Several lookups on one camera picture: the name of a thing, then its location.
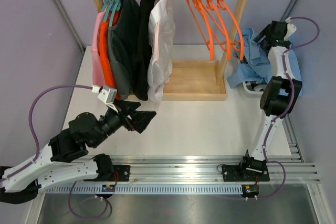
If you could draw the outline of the light blue shirt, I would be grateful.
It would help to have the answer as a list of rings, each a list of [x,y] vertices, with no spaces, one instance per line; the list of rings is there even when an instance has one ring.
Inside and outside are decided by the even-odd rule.
[[[244,59],[247,63],[239,63],[236,70],[227,77],[231,89],[234,89],[243,82],[256,82],[257,84],[268,84],[273,76],[272,64],[268,58],[268,51],[261,48],[260,43],[254,41],[257,34],[252,27],[241,30],[244,40]],[[293,50],[286,52],[287,68],[293,74],[293,79],[302,81],[298,59]]]

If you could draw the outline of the orange hanger of grey shirt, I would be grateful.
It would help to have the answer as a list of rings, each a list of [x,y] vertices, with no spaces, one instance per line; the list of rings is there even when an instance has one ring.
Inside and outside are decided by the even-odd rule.
[[[220,11],[227,11],[230,15],[232,12],[228,5],[225,3],[225,0],[195,0],[194,4],[195,9],[198,11],[200,17],[205,23],[206,31],[208,36],[206,37],[203,30],[200,28],[202,38],[205,42],[207,49],[209,50],[209,59],[211,61],[215,60],[215,43],[218,43],[223,52],[231,52],[231,46],[236,48],[238,41],[229,38],[228,29],[223,21],[223,18],[220,14]],[[224,36],[225,40],[220,41],[219,37],[216,35],[216,32],[211,27],[210,22],[213,22],[214,25],[219,29],[219,31]]]

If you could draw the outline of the orange hanger of plaid shirt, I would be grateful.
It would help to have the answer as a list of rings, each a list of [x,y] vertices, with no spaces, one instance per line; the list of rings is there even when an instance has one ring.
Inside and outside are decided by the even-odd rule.
[[[233,32],[233,39],[230,39],[229,36],[226,37],[226,51],[227,51],[227,60],[230,61],[232,58],[233,50],[240,53],[239,60],[242,60],[244,58],[244,38],[242,35],[242,31],[240,29],[239,23],[234,16],[231,9],[228,7],[228,5],[225,3],[225,0],[217,0],[217,7],[228,11],[232,21],[233,21],[233,27],[236,28],[237,31]]]

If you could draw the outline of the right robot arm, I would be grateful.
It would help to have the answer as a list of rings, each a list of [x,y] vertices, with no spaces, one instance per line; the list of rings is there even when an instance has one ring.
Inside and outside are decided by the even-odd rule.
[[[289,60],[291,42],[288,38],[295,31],[296,26],[290,21],[273,21],[254,39],[267,52],[272,77],[260,99],[262,115],[254,144],[246,151],[237,167],[238,181],[269,181],[269,147],[279,124],[293,109],[302,88],[302,82],[293,74]]]

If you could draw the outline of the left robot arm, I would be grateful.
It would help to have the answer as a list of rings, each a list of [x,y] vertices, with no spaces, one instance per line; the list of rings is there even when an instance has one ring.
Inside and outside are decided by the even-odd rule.
[[[53,137],[39,152],[15,167],[1,167],[1,202],[22,204],[57,185],[79,180],[105,182],[115,179],[109,155],[98,154],[80,163],[89,148],[97,148],[118,129],[141,134],[156,116],[155,111],[139,111],[140,102],[117,101],[99,118],[84,112],[69,121],[68,128]]]

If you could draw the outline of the pink shirt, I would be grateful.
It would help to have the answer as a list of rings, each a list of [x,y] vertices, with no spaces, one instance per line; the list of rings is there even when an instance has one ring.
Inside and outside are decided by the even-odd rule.
[[[103,86],[105,84],[102,66],[100,63],[99,56],[99,38],[100,38],[100,27],[103,21],[105,11],[99,12],[97,14],[95,27],[93,30],[93,39],[91,44],[91,54],[92,54],[92,83],[96,86]]]

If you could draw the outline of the dark grey t-shirt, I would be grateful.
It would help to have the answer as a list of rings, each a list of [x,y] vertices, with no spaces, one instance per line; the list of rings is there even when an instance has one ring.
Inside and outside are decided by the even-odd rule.
[[[111,70],[121,100],[133,93],[133,62],[139,29],[139,5],[136,0],[121,0],[113,26],[108,27],[108,54]]]

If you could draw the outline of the orange shirt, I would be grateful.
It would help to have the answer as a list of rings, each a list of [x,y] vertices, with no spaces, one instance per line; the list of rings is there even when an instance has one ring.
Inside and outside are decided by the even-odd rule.
[[[111,70],[108,54],[108,22],[102,22],[100,26],[99,37],[99,56],[106,85],[117,88],[115,79]]]

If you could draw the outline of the white plastic basket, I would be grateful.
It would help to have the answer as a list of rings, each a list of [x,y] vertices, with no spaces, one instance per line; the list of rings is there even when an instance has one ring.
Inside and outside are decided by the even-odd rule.
[[[243,82],[244,90],[249,93],[250,95],[257,95],[261,96],[266,88],[265,83],[258,83],[258,82]]]

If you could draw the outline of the wooden clothes rack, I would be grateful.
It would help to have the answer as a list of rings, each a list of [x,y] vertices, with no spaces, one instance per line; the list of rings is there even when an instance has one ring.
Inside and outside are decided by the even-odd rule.
[[[174,10],[175,15],[180,18],[188,18],[185,25],[187,31],[193,27],[203,30],[205,36],[208,36],[206,26],[198,11],[195,9],[195,0],[185,0],[188,6],[187,11]],[[225,0],[225,3],[233,12],[238,23],[244,11],[247,0]],[[103,0],[94,0],[98,13],[101,12]],[[237,31],[233,27],[233,21],[227,11],[220,11],[220,14],[228,29],[229,38],[233,39],[233,32]],[[216,32],[220,41],[225,38],[219,29],[210,22],[211,27]],[[164,86],[163,100],[172,101],[223,101],[226,99],[226,88],[224,81],[224,71],[227,64],[227,53],[223,52],[218,43],[215,43],[215,60],[205,60],[205,55],[198,50],[196,46],[179,48],[173,44],[172,64],[173,69],[170,80]],[[126,100],[137,98],[134,93],[128,96]]]

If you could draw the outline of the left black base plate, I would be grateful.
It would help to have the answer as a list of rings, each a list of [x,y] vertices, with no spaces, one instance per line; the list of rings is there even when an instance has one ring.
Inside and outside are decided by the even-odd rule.
[[[114,165],[114,173],[109,177],[99,179],[100,182],[128,182],[130,179],[130,165]]]

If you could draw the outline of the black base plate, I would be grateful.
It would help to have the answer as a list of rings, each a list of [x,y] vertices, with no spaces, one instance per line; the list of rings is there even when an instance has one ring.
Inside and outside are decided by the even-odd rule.
[[[100,182],[128,182],[130,179],[130,165],[114,165],[114,173],[109,177],[99,179]]]
[[[239,165],[222,165],[222,175],[225,182],[269,182],[268,170],[241,168]]]

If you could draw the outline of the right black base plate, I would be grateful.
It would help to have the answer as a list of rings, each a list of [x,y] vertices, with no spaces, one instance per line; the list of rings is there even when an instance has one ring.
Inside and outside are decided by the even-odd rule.
[[[222,175],[225,182],[269,182],[268,170],[241,168],[239,165],[222,165]]]

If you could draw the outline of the aluminium rail frame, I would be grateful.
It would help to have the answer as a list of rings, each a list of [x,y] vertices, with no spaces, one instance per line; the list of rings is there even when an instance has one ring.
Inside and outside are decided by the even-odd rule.
[[[289,145],[292,155],[277,157],[277,163],[268,164],[269,184],[319,184],[313,163],[302,161],[296,144]],[[222,165],[237,165],[241,157],[234,156],[145,156],[118,155],[111,144],[90,149],[78,160],[86,163],[98,154],[109,154],[113,165],[130,165],[130,179],[118,184],[211,184],[224,183]]]

